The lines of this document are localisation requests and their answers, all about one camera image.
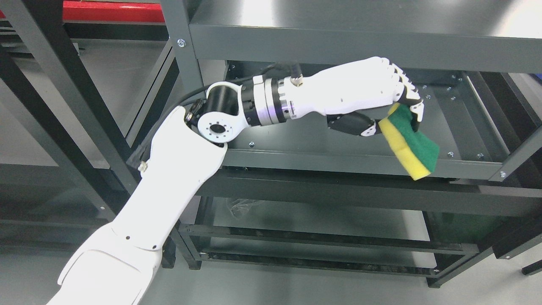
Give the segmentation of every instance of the white robotic arm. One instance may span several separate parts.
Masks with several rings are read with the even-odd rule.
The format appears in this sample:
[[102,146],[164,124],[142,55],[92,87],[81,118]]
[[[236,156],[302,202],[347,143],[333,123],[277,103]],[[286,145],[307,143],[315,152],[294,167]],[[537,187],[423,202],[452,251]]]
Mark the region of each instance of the white robotic arm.
[[[205,101],[188,113],[178,106],[161,124],[150,159],[142,162],[140,184],[117,217],[73,254],[49,304],[137,304],[156,274],[166,237],[198,188],[221,166],[226,143],[243,129],[318,112],[332,123],[349,117],[360,126],[338,130],[369,136],[377,133],[376,122],[355,111],[394,101],[410,106],[417,130],[423,101],[401,69],[378,57],[305,78],[258,75],[242,85],[213,84]],[[189,125],[197,126],[200,135]]]
[[166,237],[227,149],[194,133],[184,117],[179,106],[160,126],[135,192],[72,255],[49,305],[139,303],[160,266]]

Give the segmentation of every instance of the dark gray shelving unit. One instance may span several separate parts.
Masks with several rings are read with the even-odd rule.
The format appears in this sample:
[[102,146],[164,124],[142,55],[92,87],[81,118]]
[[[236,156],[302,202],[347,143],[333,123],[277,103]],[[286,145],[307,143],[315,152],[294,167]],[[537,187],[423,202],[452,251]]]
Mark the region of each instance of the dark gray shelving unit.
[[[100,219],[112,219],[138,181],[137,172],[124,161],[164,105],[203,85],[200,61],[227,60],[225,77],[240,78],[273,61],[297,60],[310,75],[329,65],[375,55],[404,67],[425,96],[422,131],[441,147],[432,176],[411,181],[383,137],[342,135],[328,130],[325,119],[317,115],[247,129],[230,143],[224,167],[198,191],[204,198],[195,224],[178,224],[172,231],[164,266],[174,265],[175,245],[193,269],[206,260],[288,265],[419,275],[428,278],[430,287],[439,287],[492,253],[510,259],[541,241],[540,101],[538,87],[526,85],[524,79],[526,73],[542,71],[542,62],[534,60],[542,37],[525,19],[527,12],[537,9],[533,2],[276,0],[262,5],[250,0],[163,0],[161,4],[165,26],[61,25],[55,19],[60,14],[45,18],[39,13],[59,12],[55,3],[0,4],[8,18],[2,21],[2,31],[10,32],[1,36],[3,101],[9,101],[9,111],[18,113],[14,124],[36,140],[34,150],[50,157],[45,158],[48,163],[0,164],[5,201],[0,221],[5,232],[16,228],[0,239],[3,247],[70,251],[85,234],[59,240],[61,234],[44,228],[71,227],[89,230],[88,234],[103,223]],[[93,40],[102,37],[110,41]],[[133,40],[146,42],[138,49]],[[80,57],[72,42],[87,44]],[[114,55],[105,55],[107,65],[86,62],[89,56],[100,58],[107,46],[115,44],[108,51]],[[54,109],[47,110],[47,98],[39,81],[33,83],[25,71],[24,61],[16,60],[19,67],[13,63],[25,48],[36,60],[26,63],[37,63],[43,70],[40,73],[64,100],[63,107],[70,109],[69,117],[80,123],[76,128],[65,124]],[[124,67],[134,61],[140,62],[134,70],[139,78],[123,78],[129,72],[120,72],[121,67],[119,74],[110,75],[123,78],[119,84],[130,83],[124,88],[112,86],[115,80],[96,77],[108,66]],[[385,112],[376,109],[367,114],[383,117]],[[9,134],[17,136],[14,131]],[[16,202],[21,192],[27,196]],[[37,197],[29,195],[36,192],[54,200],[37,204]],[[209,222],[211,207],[220,205],[213,198],[422,211],[429,240],[340,234],[331,228],[317,232],[308,227],[217,224]],[[55,202],[66,204],[54,209]],[[80,202],[81,207],[70,202]],[[88,227],[74,228],[80,222],[78,215],[85,216]],[[276,251],[251,252],[242,243],[217,247],[220,244],[209,238],[244,243],[256,239],[291,244],[293,250],[300,247],[297,244],[318,244],[338,252],[317,257],[293,251],[280,257]],[[344,252],[345,247],[375,244],[375,251],[434,253],[436,265],[419,267],[400,259],[376,262],[370,260],[374,252]]]

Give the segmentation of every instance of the white robotic hand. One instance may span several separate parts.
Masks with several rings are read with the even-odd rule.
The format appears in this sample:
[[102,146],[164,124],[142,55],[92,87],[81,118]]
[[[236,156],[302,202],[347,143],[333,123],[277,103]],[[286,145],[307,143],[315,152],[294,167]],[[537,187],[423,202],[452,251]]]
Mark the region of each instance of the white robotic hand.
[[372,57],[325,69],[311,77],[265,78],[257,75],[243,85],[217,82],[207,101],[190,112],[191,123],[215,143],[233,140],[244,128],[283,123],[310,112],[328,116],[333,129],[358,136],[377,133],[375,120],[355,111],[407,104],[417,131],[423,100],[403,70],[386,58]]
[[349,62],[306,77],[296,86],[285,78],[279,93],[293,119],[309,112],[323,116],[343,115],[356,110],[391,105],[404,92],[420,99],[403,71],[386,58]]
[[184,108],[177,107],[160,126],[135,192],[73,254],[49,305],[137,304],[142,298],[160,266],[166,237],[227,149],[194,133],[184,117]]

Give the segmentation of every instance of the screw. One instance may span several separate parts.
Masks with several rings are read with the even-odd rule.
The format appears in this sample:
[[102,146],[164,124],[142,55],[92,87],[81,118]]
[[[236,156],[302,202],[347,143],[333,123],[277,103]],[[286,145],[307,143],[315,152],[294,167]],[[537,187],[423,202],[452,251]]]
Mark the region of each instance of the screw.
[[138,166],[137,170],[144,173],[147,170],[147,162],[141,161],[141,164]]
[[179,46],[179,48],[184,48],[186,47],[186,41],[184,39],[178,39],[177,45]]

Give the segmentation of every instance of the yellow sponge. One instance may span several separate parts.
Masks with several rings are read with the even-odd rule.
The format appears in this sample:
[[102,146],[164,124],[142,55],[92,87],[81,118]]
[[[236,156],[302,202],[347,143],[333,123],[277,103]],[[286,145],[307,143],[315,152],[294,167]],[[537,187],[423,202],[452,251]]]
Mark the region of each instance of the yellow sponge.
[[401,165],[418,180],[434,172],[439,148],[420,131],[414,132],[411,120],[408,106],[396,103],[378,125]]

